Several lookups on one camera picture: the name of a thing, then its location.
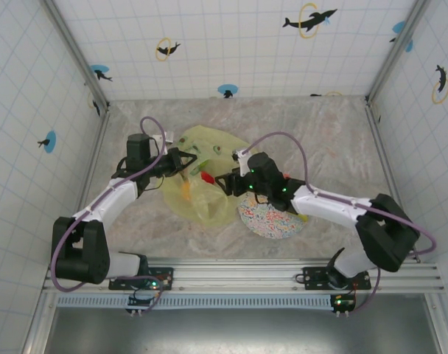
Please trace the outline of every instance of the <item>dark floor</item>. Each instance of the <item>dark floor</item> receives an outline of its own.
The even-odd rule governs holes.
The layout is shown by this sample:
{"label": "dark floor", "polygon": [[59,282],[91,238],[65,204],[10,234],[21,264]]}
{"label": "dark floor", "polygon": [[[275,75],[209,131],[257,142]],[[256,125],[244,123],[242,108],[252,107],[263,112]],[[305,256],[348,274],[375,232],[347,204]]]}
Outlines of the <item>dark floor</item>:
{"label": "dark floor", "polygon": [[322,310],[57,310],[46,353],[434,354],[422,296],[381,295],[352,317]]}

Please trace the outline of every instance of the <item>yellow object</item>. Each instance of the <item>yellow object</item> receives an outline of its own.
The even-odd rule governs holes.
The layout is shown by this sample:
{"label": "yellow object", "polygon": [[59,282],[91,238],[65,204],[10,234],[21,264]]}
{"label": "yellow object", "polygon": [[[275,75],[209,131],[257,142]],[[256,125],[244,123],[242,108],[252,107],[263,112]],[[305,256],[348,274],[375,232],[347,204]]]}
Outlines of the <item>yellow object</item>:
{"label": "yellow object", "polygon": [[437,95],[436,92],[435,92],[435,90],[436,90],[439,86],[440,86],[440,83],[439,83],[439,82],[437,82],[437,83],[433,86],[433,90],[432,90],[432,102],[433,102],[434,105],[440,105],[440,104],[443,103],[443,102],[447,99],[447,97],[448,97],[448,89],[447,89],[447,93],[445,94],[445,97],[444,97],[444,98],[442,98],[442,99],[439,100],[439,101],[436,101],[436,100],[435,100],[435,96]]}
{"label": "yellow object", "polygon": [[307,218],[307,215],[302,215],[302,214],[298,214],[298,218],[300,218],[302,221],[304,221],[305,223],[307,223],[307,221],[309,220]]}
{"label": "yellow object", "polygon": [[205,226],[232,222],[243,196],[225,195],[218,185],[205,182],[200,171],[213,177],[230,173],[238,167],[232,159],[232,151],[249,144],[224,131],[198,125],[185,131],[177,146],[197,155],[197,161],[183,173],[164,180],[161,191],[165,204],[175,214]]}
{"label": "yellow object", "polygon": [[[160,58],[158,57],[158,48],[159,48],[160,45],[161,45],[163,42],[165,42],[165,41],[168,42],[167,56],[166,56],[165,58],[163,58],[163,59],[160,59]],[[158,42],[158,44],[157,44],[157,48],[155,48],[155,57],[157,58],[158,61],[165,61],[165,60],[168,59],[168,57],[170,56],[170,50],[172,50],[172,40],[171,40],[170,38],[168,38],[168,37],[162,38],[162,39],[160,40],[160,42]]]}
{"label": "yellow object", "polygon": [[303,15],[303,11],[304,11],[304,9],[305,9],[306,7],[309,7],[309,6],[310,6],[310,7],[314,7],[315,10],[318,9],[318,7],[315,6],[312,2],[308,2],[307,4],[305,4],[305,5],[301,8],[301,11],[299,11],[299,22],[298,22],[299,35],[301,36],[301,38],[304,38],[304,39],[310,39],[310,38],[314,37],[315,35],[318,34],[318,30],[319,30],[319,25],[317,25],[317,26],[315,27],[315,31],[314,31],[314,33],[311,34],[311,35],[305,35],[305,34],[303,34],[303,32],[301,31],[301,16]]}

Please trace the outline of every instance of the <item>blue dot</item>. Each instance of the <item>blue dot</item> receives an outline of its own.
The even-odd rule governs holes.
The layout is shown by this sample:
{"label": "blue dot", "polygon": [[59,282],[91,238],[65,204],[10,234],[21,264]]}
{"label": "blue dot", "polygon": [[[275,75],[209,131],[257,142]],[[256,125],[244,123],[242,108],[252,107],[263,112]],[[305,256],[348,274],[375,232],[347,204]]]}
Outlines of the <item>blue dot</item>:
{"label": "blue dot", "polygon": [[231,83],[226,83],[217,88],[217,91],[221,94],[224,94],[226,91],[230,91],[232,94],[236,94],[239,91],[239,88]]}
{"label": "blue dot", "polygon": [[393,32],[398,34],[401,33],[402,29],[404,28],[404,25],[405,25],[404,21],[398,22],[397,24],[394,25]]}
{"label": "blue dot", "polygon": [[407,47],[406,47],[406,52],[408,53],[408,52],[410,52],[411,50],[413,50],[413,46],[414,46],[414,43],[413,43],[413,40],[411,39],[410,42],[409,42],[409,44],[408,44]]}
{"label": "blue dot", "polygon": [[95,70],[100,70],[101,72],[109,72],[109,68],[107,66],[104,65],[99,65],[99,64],[94,64],[94,65],[90,65],[91,70],[95,71]]}
{"label": "blue dot", "polygon": [[51,153],[52,151],[54,151],[55,142],[57,141],[57,137],[55,136],[55,132],[54,131],[48,132],[47,135],[46,135],[46,139],[49,140],[49,144],[44,145],[44,150],[47,153]]}

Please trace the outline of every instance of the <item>vent grille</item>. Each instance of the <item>vent grille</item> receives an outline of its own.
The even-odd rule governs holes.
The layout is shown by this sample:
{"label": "vent grille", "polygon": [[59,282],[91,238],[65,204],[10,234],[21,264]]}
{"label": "vent grille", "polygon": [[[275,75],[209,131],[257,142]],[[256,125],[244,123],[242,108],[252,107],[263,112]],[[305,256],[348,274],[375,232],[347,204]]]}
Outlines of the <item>vent grille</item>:
{"label": "vent grille", "polygon": [[[147,299],[149,296],[137,296]],[[129,308],[127,294],[60,294],[57,306],[62,308]],[[164,294],[155,309],[184,308],[311,308],[328,310],[330,295],[258,295],[258,294]]]}

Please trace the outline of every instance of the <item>sprinkle-patterned plate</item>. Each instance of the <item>sprinkle-patterned plate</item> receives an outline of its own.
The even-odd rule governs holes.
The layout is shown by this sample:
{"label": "sprinkle-patterned plate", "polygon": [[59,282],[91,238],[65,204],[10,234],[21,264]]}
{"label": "sprinkle-patterned plate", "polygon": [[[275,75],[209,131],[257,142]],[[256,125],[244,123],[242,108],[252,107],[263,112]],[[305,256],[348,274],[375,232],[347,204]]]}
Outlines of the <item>sprinkle-patterned plate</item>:
{"label": "sprinkle-patterned plate", "polygon": [[[260,203],[266,203],[266,197],[259,196]],[[280,240],[298,234],[307,221],[305,215],[293,215],[280,212],[270,204],[258,204],[255,195],[248,193],[237,207],[244,224],[256,234]]]}

